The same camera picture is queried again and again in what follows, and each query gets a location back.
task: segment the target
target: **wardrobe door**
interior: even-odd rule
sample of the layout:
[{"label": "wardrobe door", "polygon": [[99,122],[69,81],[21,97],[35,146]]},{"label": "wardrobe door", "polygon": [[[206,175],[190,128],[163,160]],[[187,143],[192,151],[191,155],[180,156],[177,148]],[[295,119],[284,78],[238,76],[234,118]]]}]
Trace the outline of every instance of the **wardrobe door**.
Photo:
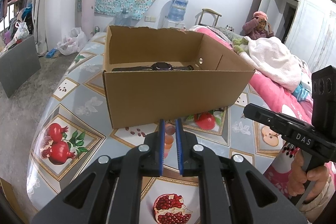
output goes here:
[{"label": "wardrobe door", "polygon": [[313,72],[323,60],[328,44],[331,0],[300,0],[286,46],[307,62]]},{"label": "wardrobe door", "polygon": [[336,67],[336,4],[333,4],[333,6],[334,9],[330,12],[326,27],[327,33],[324,37],[323,49],[313,71],[323,69],[329,65]]}]

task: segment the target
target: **human hand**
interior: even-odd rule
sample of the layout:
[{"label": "human hand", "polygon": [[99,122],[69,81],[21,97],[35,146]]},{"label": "human hand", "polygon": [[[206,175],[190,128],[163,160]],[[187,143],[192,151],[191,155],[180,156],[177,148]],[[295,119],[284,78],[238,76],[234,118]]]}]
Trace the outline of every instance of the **human hand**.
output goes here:
[{"label": "human hand", "polygon": [[313,189],[308,194],[305,199],[306,202],[310,202],[315,199],[323,190],[325,184],[327,183],[329,177],[329,171],[324,165],[319,166],[315,169],[305,173],[302,170],[303,166],[303,155],[301,150],[299,150],[294,157],[294,161],[291,164],[292,173],[288,176],[287,190],[291,196],[297,196],[305,192],[305,187],[303,184],[307,181],[316,181]]},{"label": "human hand", "polygon": [[267,22],[267,26],[268,26],[268,32],[272,32],[272,27],[271,27],[271,24],[269,22]]}]

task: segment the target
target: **chair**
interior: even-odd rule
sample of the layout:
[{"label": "chair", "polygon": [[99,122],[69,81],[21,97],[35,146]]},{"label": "chair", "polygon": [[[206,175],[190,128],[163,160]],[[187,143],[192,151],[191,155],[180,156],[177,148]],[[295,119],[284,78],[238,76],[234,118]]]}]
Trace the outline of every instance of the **chair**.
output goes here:
[{"label": "chair", "polygon": [[216,21],[215,21],[215,24],[212,26],[212,27],[215,27],[217,25],[217,22],[218,22],[218,18],[221,17],[222,15],[211,10],[211,9],[202,9],[202,13],[201,13],[201,17],[199,18],[199,22],[198,22],[198,25],[202,25],[202,26],[207,26],[206,24],[202,24],[201,23],[201,20],[202,20],[202,17],[203,17],[203,14],[204,12],[207,12],[209,14],[212,14],[212,15],[216,15],[217,18],[216,18]]}]

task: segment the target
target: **watch face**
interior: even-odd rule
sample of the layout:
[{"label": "watch face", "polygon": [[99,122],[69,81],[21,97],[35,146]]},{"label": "watch face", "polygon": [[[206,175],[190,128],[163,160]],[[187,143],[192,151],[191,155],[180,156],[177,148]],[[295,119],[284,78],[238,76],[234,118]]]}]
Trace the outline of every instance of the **watch face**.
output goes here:
[{"label": "watch face", "polygon": [[166,62],[157,62],[152,65],[153,70],[171,70],[172,66]]}]

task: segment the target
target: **black handheld device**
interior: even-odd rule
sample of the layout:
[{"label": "black handheld device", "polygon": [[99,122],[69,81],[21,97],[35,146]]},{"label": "black handheld device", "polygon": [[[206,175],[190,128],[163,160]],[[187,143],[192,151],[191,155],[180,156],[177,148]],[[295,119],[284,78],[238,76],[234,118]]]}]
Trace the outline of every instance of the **black handheld device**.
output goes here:
[{"label": "black handheld device", "polygon": [[[336,161],[336,69],[328,66],[314,72],[311,79],[314,100],[312,125],[254,104],[248,104],[244,109],[246,118],[269,126],[285,141],[302,149],[302,169],[305,172]],[[314,184],[314,181],[307,181],[304,184],[305,193],[291,197],[292,203],[299,208]]]}]

